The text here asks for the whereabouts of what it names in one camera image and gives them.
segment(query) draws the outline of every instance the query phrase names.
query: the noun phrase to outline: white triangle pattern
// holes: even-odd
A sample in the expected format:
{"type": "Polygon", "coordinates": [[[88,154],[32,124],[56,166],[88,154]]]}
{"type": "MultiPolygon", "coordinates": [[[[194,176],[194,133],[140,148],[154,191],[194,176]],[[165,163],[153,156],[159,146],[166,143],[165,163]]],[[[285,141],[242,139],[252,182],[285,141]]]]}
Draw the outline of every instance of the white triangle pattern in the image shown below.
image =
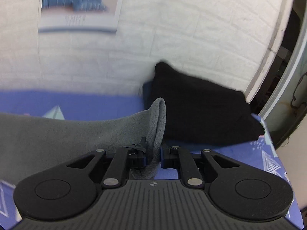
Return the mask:
{"type": "Polygon", "coordinates": [[[47,111],[43,117],[45,118],[53,118],[53,119],[60,119],[60,120],[64,120],[64,115],[61,111],[61,108],[57,105],[55,107],[53,107],[50,111],[47,111]]]}
{"type": "Polygon", "coordinates": [[[4,215],[7,218],[9,217],[9,214],[7,212],[7,206],[5,205],[4,191],[1,183],[0,183],[0,214],[4,215]]]}
{"type": "Polygon", "coordinates": [[[280,169],[281,166],[264,150],[262,150],[262,161],[264,171],[282,178],[282,176],[277,172],[277,170],[280,169]]]}

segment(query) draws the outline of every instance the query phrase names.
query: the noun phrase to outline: round pad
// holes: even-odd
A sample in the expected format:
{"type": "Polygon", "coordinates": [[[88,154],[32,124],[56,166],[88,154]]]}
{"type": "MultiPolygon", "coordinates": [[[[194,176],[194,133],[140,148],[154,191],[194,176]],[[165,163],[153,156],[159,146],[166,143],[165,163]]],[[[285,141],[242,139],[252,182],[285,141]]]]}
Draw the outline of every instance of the round pad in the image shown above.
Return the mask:
{"type": "Polygon", "coordinates": [[[214,204],[245,220],[272,220],[285,216],[293,198],[282,178],[252,167],[224,169],[209,187],[214,204]]]}
{"type": "Polygon", "coordinates": [[[96,196],[96,186],[86,172],[66,167],[30,176],[14,191],[14,201],[22,216],[47,221],[80,214],[96,196]]]}
{"type": "Polygon", "coordinates": [[[240,181],[235,186],[236,192],[247,199],[262,199],[271,193],[271,187],[264,181],[248,179],[240,181]]]}
{"type": "Polygon", "coordinates": [[[56,200],[70,192],[69,183],[62,180],[48,180],[38,184],[35,193],[42,199],[56,200]]]}

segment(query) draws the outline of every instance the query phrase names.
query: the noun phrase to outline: picture on wall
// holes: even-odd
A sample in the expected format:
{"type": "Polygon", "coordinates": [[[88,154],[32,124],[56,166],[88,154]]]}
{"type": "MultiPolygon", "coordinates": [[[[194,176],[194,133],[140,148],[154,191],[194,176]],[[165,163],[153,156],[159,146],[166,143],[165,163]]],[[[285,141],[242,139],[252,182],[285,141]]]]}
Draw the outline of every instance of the picture on wall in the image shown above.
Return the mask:
{"type": "Polygon", "coordinates": [[[116,32],[122,0],[40,0],[38,32],[116,32]]]}

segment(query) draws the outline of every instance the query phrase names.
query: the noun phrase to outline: metal screw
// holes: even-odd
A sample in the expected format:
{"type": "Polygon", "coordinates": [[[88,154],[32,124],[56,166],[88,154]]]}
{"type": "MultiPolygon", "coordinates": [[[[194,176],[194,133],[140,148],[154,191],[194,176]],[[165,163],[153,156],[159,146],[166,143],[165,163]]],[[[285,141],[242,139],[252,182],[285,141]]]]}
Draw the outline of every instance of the metal screw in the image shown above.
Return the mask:
{"type": "Polygon", "coordinates": [[[191,186],[199,186],[203,183],[203,181],[199,178],[191,178],[188,179],[188,184],[191,186]]]}
{"type": "Polygon", "coordinates": [[[103,184],[107,186],[114,186],[117,185],[118,183],[119,181],[115,178],[107,178],[103,181],[103,184]]]}

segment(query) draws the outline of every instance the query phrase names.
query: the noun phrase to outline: white wall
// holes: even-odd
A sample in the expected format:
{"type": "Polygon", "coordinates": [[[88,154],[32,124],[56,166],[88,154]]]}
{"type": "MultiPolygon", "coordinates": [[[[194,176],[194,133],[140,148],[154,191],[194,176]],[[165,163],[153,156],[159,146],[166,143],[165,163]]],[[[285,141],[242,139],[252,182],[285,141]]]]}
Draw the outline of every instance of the white wall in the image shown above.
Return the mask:
{"type": "Polygon", "coordinates": [[[124,0],[116,36],[37,35],[39,0],[0,0],[0,89],[137,94],[167,59],[245,90],[282,0],[124,0]]]}
{"type": "Polygon", "coordinates": [[[276,152],[292,184],[300,209],[307,207],[307,117],[276,152]]]}

